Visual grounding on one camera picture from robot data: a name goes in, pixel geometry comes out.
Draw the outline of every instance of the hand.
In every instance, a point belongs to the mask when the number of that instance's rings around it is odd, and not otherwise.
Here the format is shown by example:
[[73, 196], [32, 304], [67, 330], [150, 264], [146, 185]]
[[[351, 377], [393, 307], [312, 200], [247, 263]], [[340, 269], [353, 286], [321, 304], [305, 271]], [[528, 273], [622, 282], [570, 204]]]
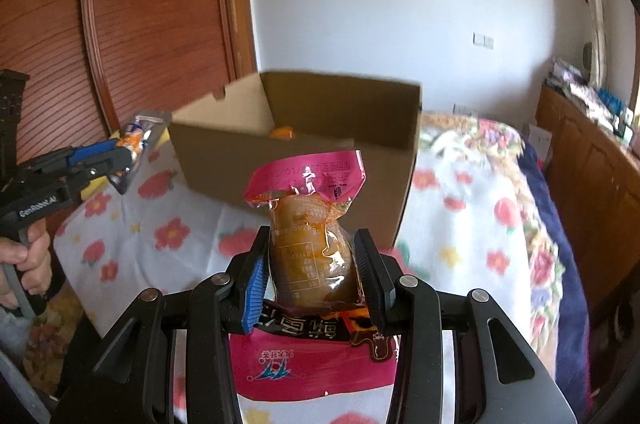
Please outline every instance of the hand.
[[[22, 271], [22, 286], [29, 294], [44, 294], [51, 285], [50, 237], [46, 221], [39, 220], [29, 227], [27, 237], [30, 248], [0, 238], [0, 263], [12, 263]], [[7, 285], [4, 273], [0, 271], [0, 305], [9, 309], [18, 307], [15, 294]]]

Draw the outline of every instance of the vacuum sealed food package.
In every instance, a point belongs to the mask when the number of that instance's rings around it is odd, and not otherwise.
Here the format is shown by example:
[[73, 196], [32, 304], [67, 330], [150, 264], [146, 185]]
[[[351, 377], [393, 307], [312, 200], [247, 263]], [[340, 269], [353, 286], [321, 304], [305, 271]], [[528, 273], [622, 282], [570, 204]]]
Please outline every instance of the vacuum sealed food package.
[[350, 238], [338, 218], [365, 177], [357, 150], [282, 159], [253, 174], [244, 198], [269, 206], [271, 278], [276, 303], [290, 314], [364, 306]]
[[162, 132], [171, 124], [172, 113], [157, 110], [143, 110], [133, 115], [120, 128], [117, 146], [125, 146], [131, 152], [131, 166], [108, 177], [113, 187], [123, 195], [138, 169], [142, 156], [148, 148], [153, 150]]

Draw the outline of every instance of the bed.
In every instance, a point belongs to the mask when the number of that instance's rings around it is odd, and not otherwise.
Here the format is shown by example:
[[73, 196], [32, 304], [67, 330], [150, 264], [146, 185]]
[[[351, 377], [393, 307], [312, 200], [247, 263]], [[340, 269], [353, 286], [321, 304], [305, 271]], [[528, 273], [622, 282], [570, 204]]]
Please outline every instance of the bed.
[[[531, 148], [506, 125], [423, 115], [407, 208], [396, 246], [386, 252], [437, 289], [466, 294], [484, 287], [492, 292], [574, 411], [582, 415], [588, 393], [584, 295], [580, 302], [570, 246], [536, 163]], [[68, 282], [34, 322], [24, 359], [32, 383], [47, 393], [56, 392], [66, 351], [83, 316], [103, 336], [141, 290], [155, 286], [170, 293], [192, 288], [224, 270], [231, 256], [248, 250], [257, 228], [266, 223], [261, 213], [238, 210], [190, 191], [170, 141], [148, 156], [131, 190], [131, 195], [119, 197], [110, 186], [101, 187], [58, 229], [54, 246]], [[427, 209], [437, 203], [434, 198], [441, 207]], [[493, 229], [485, 229], [488, 224]], [[425, 231], [428, 227], [438, 231]], [[489, 241], [482, 244], [486, 249], [476, 253], [468, 239], [460, 238], [465, 234], [460, 227], [476, 235], [474, 245], [486, 232]], [[444, 240], [432, 238], [436, 232]], [[181, 334], [174, 377], [175, 413], [180, 419], [186, 417], [184, 343]], [[255, 338], [236, 342], [232, 349], [252, 350], [259, 362], [263, 345]], [[452, 422], [452, 345], [446, 336], [444, 346], [449, 369], [443, 422]], [[363, 360], [344, 347], [327, 352]], [[323, 367], [324, 378], [335, 375], [330, 364]], [[332, 394], [330, 404], [322, 402], [324, 393], [314, 393], [318, 386], [305, 386], [300, 400], [284, 402], [277, 394], [268, 399], [264, 390], [255, 391], [255, 383], [243, 387], [236, 372], [246, 421], [287, 424], [294, 421], [292, 415], [298, 419], [312, 413], [323, 415], [327, 424], [353, 415], [367, 424], [381, 422], [394, 369], [388, 364], [367, 367], [376, 381], [366, 386], [357, 379], [345, 382], [339, 393]]]

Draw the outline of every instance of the orange snack package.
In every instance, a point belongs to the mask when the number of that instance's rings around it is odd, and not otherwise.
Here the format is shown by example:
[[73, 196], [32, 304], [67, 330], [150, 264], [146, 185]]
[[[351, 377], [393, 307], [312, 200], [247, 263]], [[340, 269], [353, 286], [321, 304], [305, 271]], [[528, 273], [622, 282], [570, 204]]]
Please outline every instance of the orange snack package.
[[357, 151], [293, 157], [254, 173], [245, 199], [270, 207], [276, 303], [291, 314], [364, 306], [351, 244], [337, 222], [364, 180]]

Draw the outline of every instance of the metal screw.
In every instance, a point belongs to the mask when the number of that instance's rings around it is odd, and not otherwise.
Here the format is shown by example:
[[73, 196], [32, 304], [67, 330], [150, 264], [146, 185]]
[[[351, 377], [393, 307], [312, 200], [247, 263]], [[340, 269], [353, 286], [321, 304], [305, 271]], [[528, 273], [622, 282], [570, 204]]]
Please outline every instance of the metal screw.
[[231, 281], [231, 276], [229, 274], [225, 274], [224, 272], [219, 272], [211, 276], [211, 281], [213, 285], [226, 285]]
[[142, 301], [153, 301], [158, 297], [158, 289], [154, 289], [153, 287], [149, 287], [148, 289], [144, 289], [139, 298]]
[[400, 285], [412, 289], [418, 286], [418, 279], [417, 277], [411, 276], [410, 274], [405, 274], [404, 276], [400, 277]]
[[476, 289], [471, 293], [471, 297], [480, 303], [487, 303], [489, 295], [482, 289]]

